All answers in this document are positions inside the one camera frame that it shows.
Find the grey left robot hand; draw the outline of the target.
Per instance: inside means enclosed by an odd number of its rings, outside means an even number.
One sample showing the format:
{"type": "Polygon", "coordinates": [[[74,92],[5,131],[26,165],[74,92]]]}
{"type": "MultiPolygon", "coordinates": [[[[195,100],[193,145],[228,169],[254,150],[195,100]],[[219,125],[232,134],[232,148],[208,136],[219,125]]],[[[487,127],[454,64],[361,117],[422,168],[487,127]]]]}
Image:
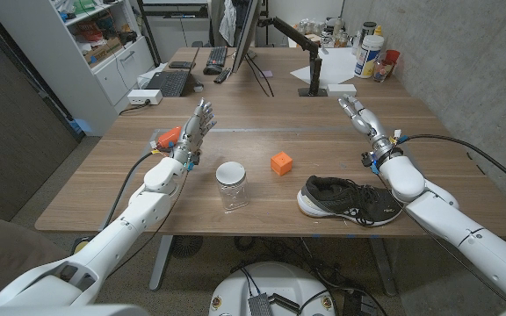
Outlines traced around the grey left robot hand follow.
{"type": "Polygon", "coordinates": [[[182,127],[177,144],[171,151],[170,158],[182,164],[198,165],[203,138],[216,124],[213,117],[212,104],[201,98],[194,113],[182,127]]]}

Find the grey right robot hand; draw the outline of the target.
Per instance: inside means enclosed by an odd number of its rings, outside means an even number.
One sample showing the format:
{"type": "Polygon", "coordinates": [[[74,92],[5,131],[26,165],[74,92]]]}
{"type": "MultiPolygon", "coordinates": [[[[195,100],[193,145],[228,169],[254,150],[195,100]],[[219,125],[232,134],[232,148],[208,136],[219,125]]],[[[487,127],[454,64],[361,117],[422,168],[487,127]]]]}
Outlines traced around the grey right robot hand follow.
{"type": "Polygon", "coordinates": [[[363,134],[372,146],[372,151],[378,158],[390,154],[394,144],[387,136],[387,131],[377,116],[353,96],[343,95],[338,103],[350,118],[355,129],[363,134]]]}

